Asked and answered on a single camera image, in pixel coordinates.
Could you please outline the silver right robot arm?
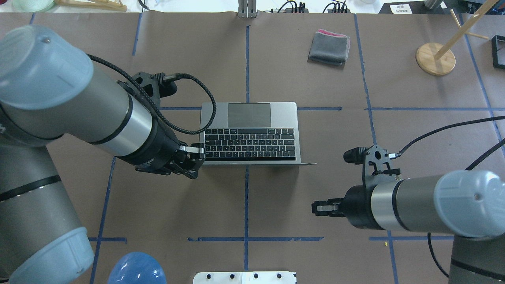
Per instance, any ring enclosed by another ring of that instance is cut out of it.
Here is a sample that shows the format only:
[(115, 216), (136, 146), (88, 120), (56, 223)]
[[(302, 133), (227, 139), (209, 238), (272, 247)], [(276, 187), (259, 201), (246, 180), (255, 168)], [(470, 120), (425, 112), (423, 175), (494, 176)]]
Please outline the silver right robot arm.
[(504, 181), (491, 171), (373, 182), (311, 207), (355, 228), (452, 234), (450, 284), (504, 283)]

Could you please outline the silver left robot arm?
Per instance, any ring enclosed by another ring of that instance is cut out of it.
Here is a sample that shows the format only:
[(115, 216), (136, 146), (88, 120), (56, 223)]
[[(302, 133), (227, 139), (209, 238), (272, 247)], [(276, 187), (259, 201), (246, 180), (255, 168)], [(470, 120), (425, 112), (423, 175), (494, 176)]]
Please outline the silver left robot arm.
[(1, 277), (11, 284), (68, 284), (94, 252), (47, 150), (65, 134), (137, 171), (196, 178), (204, 144), (178, 140), (159, 111), (175, 81), (130, 76), (72, 46), (53, 30), (25, 25), (1, 39)]

